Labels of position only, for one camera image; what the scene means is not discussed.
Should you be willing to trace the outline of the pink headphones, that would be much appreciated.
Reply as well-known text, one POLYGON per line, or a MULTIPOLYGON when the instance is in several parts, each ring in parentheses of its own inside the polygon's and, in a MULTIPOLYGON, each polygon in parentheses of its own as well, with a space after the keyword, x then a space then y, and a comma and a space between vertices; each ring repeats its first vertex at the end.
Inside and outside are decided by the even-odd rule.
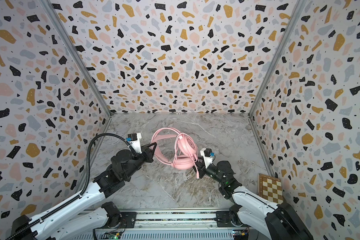
POLYGON ((198 161, 198 147, 194 140, 187 134, 180 132, 175 128, 161 128, 157 130, 153 136, 151 143, 159 140, 175 138, 173 160, 169 160, 161 152, 159 144, 157 144, 155 157, 165 165, 169 165, 178 170, 188 170, 193 168, 198 161))

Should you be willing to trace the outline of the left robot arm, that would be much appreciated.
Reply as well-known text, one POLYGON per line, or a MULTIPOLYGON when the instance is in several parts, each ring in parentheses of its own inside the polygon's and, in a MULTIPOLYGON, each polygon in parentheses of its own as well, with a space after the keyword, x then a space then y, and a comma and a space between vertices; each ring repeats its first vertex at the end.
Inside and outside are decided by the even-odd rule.
POLYGON ((68 240, 89 229, 100 227, 125 228, 128 221, 112 202, 102 204, 93 212, 80 216, 88 207, 102 202, 129 182, 143 164, 152 163, 157 143, 119 151, 111 164, 93 181, 88 180, 77 194, 53 208, 31 218, 21 216, 14 220, 10 240, 68 240))

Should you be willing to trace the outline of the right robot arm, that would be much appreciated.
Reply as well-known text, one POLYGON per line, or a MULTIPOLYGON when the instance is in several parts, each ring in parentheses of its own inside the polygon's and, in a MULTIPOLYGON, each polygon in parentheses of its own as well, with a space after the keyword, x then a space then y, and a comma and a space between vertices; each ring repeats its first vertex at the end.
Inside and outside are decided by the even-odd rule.
POLYGON ((251 226, 270 240, 313 239, 290 204, 276 204, 252 193, 235 179, 228 161, 208 166, 203 161, 197 161, 194 170, 200 178, 210 177, 218 182, 219 192, 234 203, 227 219, 218 219, 219 222, 251 226))

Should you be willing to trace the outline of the wooden chessboard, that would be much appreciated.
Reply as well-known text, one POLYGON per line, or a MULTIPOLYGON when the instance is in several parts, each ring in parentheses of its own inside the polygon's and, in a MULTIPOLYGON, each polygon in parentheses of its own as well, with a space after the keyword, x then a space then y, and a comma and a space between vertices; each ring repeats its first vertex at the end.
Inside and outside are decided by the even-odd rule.
POLYGON ((283 203, 282 182, 277 178, 259 174, 258 195, 273 203, 283 203))

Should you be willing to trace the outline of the right circuit board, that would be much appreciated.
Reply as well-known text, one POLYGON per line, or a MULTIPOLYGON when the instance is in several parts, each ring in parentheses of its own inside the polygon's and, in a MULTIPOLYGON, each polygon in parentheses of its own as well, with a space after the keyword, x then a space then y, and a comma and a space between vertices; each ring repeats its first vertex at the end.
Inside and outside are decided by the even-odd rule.
POLYGON ((247 230, 233 231, 233 238, 234 238, 234 240, 248 240, 249 232, 247 230))

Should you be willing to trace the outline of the circuit board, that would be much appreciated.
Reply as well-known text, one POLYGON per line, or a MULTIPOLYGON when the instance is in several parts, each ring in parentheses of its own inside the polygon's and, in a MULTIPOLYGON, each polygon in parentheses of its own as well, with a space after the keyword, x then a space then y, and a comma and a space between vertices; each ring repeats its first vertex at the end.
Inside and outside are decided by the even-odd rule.
POLYGON ((249 232, 247 230, 233 231, 233 238, 234 238, 234 240, 248 240, 249 232))
POLYGON ((122 232, 107 232, 105 237, 108 240, 120 240, 122 237, 122 232))

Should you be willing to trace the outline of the left circuit board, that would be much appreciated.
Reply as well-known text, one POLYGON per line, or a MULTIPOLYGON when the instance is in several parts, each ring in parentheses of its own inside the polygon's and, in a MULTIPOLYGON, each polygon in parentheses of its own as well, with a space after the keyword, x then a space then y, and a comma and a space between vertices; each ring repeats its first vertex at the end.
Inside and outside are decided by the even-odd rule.
POLYGON ((108 240, 120 240, 122 237, 122 232, 107 232, 105 237, 108 240))

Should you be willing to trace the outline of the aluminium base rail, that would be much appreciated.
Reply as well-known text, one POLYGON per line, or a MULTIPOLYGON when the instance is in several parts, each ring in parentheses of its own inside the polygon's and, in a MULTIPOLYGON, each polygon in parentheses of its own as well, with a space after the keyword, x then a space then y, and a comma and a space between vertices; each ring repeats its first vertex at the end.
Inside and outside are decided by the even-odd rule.
POLYGON ((136 213, 133 220, 135 231, 156 230, 247 230, 247 225, 221 224, 217 222, 217 212, 227 212, 227 209, 140 209, 121 210, 121 212, 136 213))

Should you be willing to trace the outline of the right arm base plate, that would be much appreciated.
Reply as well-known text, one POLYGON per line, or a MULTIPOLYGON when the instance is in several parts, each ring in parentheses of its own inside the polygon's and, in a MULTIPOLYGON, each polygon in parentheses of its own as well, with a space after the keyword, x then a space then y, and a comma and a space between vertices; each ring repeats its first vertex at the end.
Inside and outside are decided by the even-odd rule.
POLYGON ((215 221, 218 228, 241 227, 243 225, 238 214, 234 211, 217 211, 215 221))

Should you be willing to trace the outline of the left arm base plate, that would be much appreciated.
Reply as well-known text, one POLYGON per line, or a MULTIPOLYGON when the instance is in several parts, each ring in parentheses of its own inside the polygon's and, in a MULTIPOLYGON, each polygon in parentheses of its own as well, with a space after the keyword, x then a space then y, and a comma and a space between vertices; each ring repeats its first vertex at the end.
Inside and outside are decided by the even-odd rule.
POLYGON ((121 212, 109 217, 103 228, 133 229, 135 227, 137 212, 121 212))

